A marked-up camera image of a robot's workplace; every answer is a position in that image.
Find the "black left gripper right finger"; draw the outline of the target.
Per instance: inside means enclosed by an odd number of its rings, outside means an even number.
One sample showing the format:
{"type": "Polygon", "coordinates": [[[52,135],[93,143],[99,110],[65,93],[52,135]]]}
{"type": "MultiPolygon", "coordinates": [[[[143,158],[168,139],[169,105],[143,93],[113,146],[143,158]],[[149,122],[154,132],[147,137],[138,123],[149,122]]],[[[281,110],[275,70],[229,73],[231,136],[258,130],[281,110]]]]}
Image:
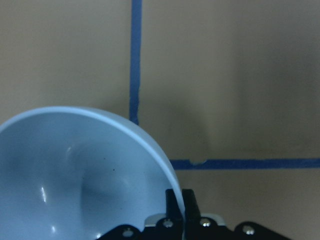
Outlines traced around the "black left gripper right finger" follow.
{"type": "Polygon", "coordinates": [[[192,189],[182,189],[184,215],[187,223],[197,223],[201,218],[195,193],[192,189]]]}

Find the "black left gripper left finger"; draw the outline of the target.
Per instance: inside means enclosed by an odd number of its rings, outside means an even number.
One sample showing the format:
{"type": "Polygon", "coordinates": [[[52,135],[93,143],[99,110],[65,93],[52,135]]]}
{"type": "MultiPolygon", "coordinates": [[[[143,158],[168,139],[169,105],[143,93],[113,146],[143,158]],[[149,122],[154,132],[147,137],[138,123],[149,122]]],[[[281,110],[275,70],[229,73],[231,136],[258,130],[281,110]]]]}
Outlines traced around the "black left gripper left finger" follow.
{"type": "Polygon", "coordinates": [[[179,208],[177,198],[172,189],[165,190],[166,213],[165,217],[174,221],[182,221],[183,215],[179,208]]]}

